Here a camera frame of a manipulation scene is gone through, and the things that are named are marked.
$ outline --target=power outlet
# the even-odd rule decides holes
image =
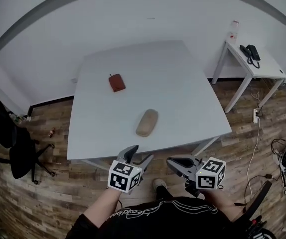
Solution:
[[[255,123],[255,124],[257,124],[258,123],[258,117],[257,117],[257,114],[258,113],[258,110],[257,109],[254,109],[253,110],[253,122]]]

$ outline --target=wooden floor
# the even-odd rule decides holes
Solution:
[[[218,82],[214,87],[222,107],[226,107],[240,82]],[[263,81],[252,82],[253,93],[266,93]],[[33,110],[32,121],[24,124],[32,138],[40,140],[40,147],[54,143],[55,149],[41,156],[42,162],[55,171],[51,177],[37,168],[39,185],[31,182],[30,173],[21,179],[12,177],[10,166],[0,165],[0,236],[9,239],[63,239],[77,217],[101,194],[107,186],[108,174],[81,162],[70,162],[67,157],[69,121],[73,101],[47,105]],[[234,108],[227,114],[233,132],[221,137],[210,146],[202,156],[214,156],[227,162],[224,191],[232,200],[244,201],[247,184],[246,169],[255,146],[258,125],[252,123],[253,108],[256,100],[250,95],[249,88]],[[49,131],[55,127],[53,138]],[[272,173],[278,178],[279,170],[273,162],[270,144],[275,138],[286,139],[286,87],[276,92],[263,108],[259,143],[251,164],[250,178],[255,175]],[[144,175],[144,181],[133,193],[122,195],[123,206],[151,201],[154,192],[151,182],[163,178],[170,192],[185,195],[184,180],[174,175],[166,166],[166,158],[180,153],[189,153],[195,146],[158,151],[155,159]],[[8,151],[0,147],[1,157],[8,157]],[[140,160],[144,155],[137,155]],[[259,190],[264,178],[252,180],[253,192]],[[286,239],[281,232],[286,226],[286,195],[281,179],[273,181],[273,186],[257,213],[268,221],[267,228],[278,238]]]

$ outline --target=black telephone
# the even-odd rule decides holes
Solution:
[[[253,60],[260,61],[260,57],[258,55],[257,49],[253,45],[247,45],[245,48],[243,45],[241,45],[240,50],[245,54],[247,57],[247,63],[250,65],[255,66],[256,68],[259,68],[259,62],[257,62],[257,66],[253,63]]]

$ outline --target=sneaker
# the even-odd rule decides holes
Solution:
[[[155,191],[158,186],[164,186],[165,189],[167,189],[166,182],[164,182],[162,179],[159,178],[153,180],[153,188]]]

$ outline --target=black office chair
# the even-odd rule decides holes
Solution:
[[[31,170],[31,180],[34,184],[38,181],[34,179],[35,165],[38,164],[48,174],[54,176],[55,173],[48,170],[40,161],[39,157],[53,144],[48,144],[45,148],[36,151],[37,140],[30,138],[30,133],[24,127],[18,127],[9,117],[3,104],[0,102],[0,144],[9,150],[9,160],[0,158],[0,163],[11,165],[12,175],[15,179],[21,178]]]

